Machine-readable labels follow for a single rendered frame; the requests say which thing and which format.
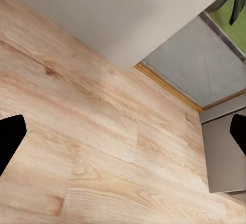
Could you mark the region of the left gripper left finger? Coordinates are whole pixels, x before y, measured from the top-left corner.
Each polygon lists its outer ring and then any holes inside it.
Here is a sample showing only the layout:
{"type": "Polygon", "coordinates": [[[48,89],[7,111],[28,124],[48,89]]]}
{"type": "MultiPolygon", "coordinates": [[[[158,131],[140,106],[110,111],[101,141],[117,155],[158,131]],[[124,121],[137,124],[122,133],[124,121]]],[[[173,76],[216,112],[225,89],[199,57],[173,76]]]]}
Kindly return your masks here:
{"type": "Polygon", "coordinates": [[[0,176],[26,134],[21,114],[0,120],[0,176]]]}

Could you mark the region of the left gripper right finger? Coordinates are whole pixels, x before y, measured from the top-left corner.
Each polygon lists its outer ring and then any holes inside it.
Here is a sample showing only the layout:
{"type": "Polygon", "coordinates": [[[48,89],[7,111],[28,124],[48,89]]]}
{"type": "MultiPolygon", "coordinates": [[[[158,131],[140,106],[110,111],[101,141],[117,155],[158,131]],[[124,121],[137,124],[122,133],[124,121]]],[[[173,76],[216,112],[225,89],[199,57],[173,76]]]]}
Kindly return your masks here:
{"type": "Polygon", "coordinates": [[[246,116],[234,114],[230,133],[246,156],[246,116]]]}

